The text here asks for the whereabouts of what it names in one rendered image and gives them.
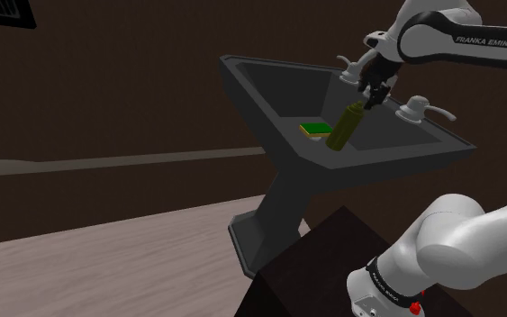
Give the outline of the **olive green bottle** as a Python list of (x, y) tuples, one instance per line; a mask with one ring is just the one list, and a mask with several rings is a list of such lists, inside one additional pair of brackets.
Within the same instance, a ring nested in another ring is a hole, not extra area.
[(364, 104), (364, 102), (358, 101), (346, 107), (326, 140), (326, 145), (330, 149), (335, 151), (342, 150), (364, 117)]

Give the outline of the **green and yellow sponge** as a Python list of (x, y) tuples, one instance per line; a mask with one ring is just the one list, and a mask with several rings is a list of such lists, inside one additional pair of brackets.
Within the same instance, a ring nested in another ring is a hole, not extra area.
[(304, 122), (299, 125), (299, 130), (308, 138), (329, 137), (332, 132), (326, 122)]

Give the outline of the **dark robot stand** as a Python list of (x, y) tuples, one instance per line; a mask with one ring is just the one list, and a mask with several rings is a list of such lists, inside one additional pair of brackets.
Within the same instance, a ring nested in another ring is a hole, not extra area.
[(342, 206), (257, 272), (234, 317), (360, 317), (348, 274), (388, 247)]

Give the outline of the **dark grey pedestal sink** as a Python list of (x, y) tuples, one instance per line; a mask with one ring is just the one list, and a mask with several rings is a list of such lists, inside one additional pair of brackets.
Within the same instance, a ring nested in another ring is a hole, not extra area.
[(337, 123), (364, 96), (340, 80), (340, 69), (270, 59), (220, 58), (225, 94), (253, 132), (277, 175), (259, 207), (228, 226), (243, 274), (257, 272), (300, 238), (312, 195), (447, 167), (475, 146), (425, 118), (415, 125), (396, 116), (388, 98), (365, 113), (340, 151), (310, 140), (305, 122)]

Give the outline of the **dark wall picture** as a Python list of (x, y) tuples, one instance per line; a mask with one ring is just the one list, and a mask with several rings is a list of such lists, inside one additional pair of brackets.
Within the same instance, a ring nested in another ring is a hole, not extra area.
[(37, 23), (29, 0), (0, 0), (0, 25), (35, 29)]

